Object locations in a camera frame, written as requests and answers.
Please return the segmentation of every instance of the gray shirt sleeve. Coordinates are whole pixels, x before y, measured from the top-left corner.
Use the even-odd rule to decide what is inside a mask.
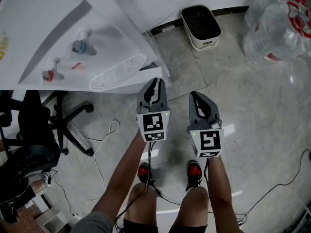
[[[78,222],[70,233],[112,233],[113,222],[101,212],[92,212]]]

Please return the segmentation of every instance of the black cable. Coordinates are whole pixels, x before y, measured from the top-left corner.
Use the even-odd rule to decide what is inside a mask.
[[[49,185],[47,184],[45,187],[43,187],[40,191],[35,192],[35,194],[41,192],[43,189],[47,188]]]
[[[160,195],[160,198],[162,198],[162,199],[166,200],[166,201],[167,201],[167,202],[169,202],[169,203],[172,203],[172,204],[177,204],[177,205],[181,205],[181,204],[174,203],[174,202],[172,202],[172,201],[167,200],[167,199],[166,199],[165,197],[163,197],[162,195]]]
[[[209,158],[206,158],[206,163],[205,163],[205,168],[204,168],[204,177],[206,180],[207,189],[208,189],[208,180],[207,180],[207,176],[206,176],[206,170],[207,170],[208,165],[209,165]]]
[[[56,184],[58,184],[58,185],[59,185],[59,186],[63,189],[63,191],[64,191],[64,195],[65,195],[65,199],[67,200],[67,202],[68,202],[68,204],[69,204],[70,213],[74,216],[74,214],[72,213],[72,210],[71,210],[71,205],[70,205],[70,202],[69,202],[69,200],[67,199],[66,192],[65,192],[64,188],[63,188],[63,187],[62,187],[59,183],[57,183],[57,181],[56,181],[55,174],[56,174],[56,173],[58,173],[58,171],[56,171],[56,170],[52,169],[52,170],[50,171],[50,173],[51,173],[52,171],[54,171],[54,172],[55,172],[55,173],[53,174],[53,177],[54,177],[55,183],[56,183]]]
[[[292,179],[292,181],[290,181],[289,183],[286,183],[286,184],[277,184],[277,185],[275,185],[274,187],[272,187],[268,192],[266,192],[265,193],[265,195],[263,195],[262,197],[261,197],[261,199],[259,199],[254,205],[253,205],[253,207],[246,213],[246,214],[244,214],[245,216],[239,221],[239,222],[241,222],[245,217],[246,217],[246,220],[245,220],[245,222],[247,221],[247,215],[254,209],[254,207],[260,202],[260,201],[262,201],[262,199],[266,196],[266,195],[268,195],[274,188],[276,188],[276,187],[278,187],[278,186],[288,186],[288,185],[290,185],[291,183],[293,183],[293,181],[296,179],[296,177],[298,176],[298,174],[300,173],[300,170],[301,170],[301,161],[302,161],[302,157],[303,157],[303,155],[305,154],[305,152],[309,152],[309,154],[311,154],[311,152],[309,151],[309,150],[304,150],[303,151],[303,153],[301,154],[301,157],[300,157],[300,162],[299,162],[299,170],[298,170],[298,172],[296,173],[296,175],[294,176],[294,178]]]

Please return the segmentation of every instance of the white bin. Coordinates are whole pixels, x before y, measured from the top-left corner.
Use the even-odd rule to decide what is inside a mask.
[[[187,7],[181,10],[184,27],[197,51],[216,47],[222,30],[213,13],[203,5]]]

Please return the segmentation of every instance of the floor tile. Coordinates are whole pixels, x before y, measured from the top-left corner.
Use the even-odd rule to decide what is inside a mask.
[[[168,90],[172,110],[168,137],[155,145],[159,152],[152,158],[152,170],[156,187],[167,199],[180,203],[187,185],[186,163],[195,159],[186,133],[190,124],[189,92],[199,90],[219,108],[225,129],[222,160],[232,193],[242,192],[233,198],[234,210],[246,213],[276,184],[293,179],[301,153],[311,146],[311,61],[297,58],[278,65],[252,65],[241,50],[243,14],[221,16],[217,20],[223,33],[219,45],[212,50],[191,50],[183,28],[155,37],[171,71],[173,87]],[[66,114],[85,100],[94,105],[94,112],[84,111],[73,120],[83,135],[103,139],[112,120],[117,119],[121,125],[96,154],[107,185],[138,130],[136,95],[69,92],[64,97]],[[71,124],[69,128],[83,146],[98,148],[99,142],[85,139]],[[65,146],[69,155],[61,155],[55,177],[64,187],[72,209],[85,216],[89,213],[86,200],[101,196],[103,182],[93,158],[83,155],[67,140]],[[205,159],[199,163],[204,168]],[[275,188],[260,201],[249,213],[243,230],[281,232],[296,220],[310,199],[310,169],[305,153],[293,183]],[[61,201],[68,210],[64,192],[54,181],[47,194],[53,202]],[[158,211],[178,207],[157,199]],[[158,224],[163,223],[162,231],[169,228],[175,216],[176,213],[172,214],[167,221],[158,218]],[[207,232],[215,232],[213,214],[209,214]]]
[[[206,87],[182,27],[157,34],[155,39],[171,73],[168,100]]]

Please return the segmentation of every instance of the ventilation grille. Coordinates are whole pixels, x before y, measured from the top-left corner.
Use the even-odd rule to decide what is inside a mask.
[[[143,54],[133,55],[94,77],[89,83],[89,89],[97,92],[111,89],[142,69],[146,60],[147,57]]]

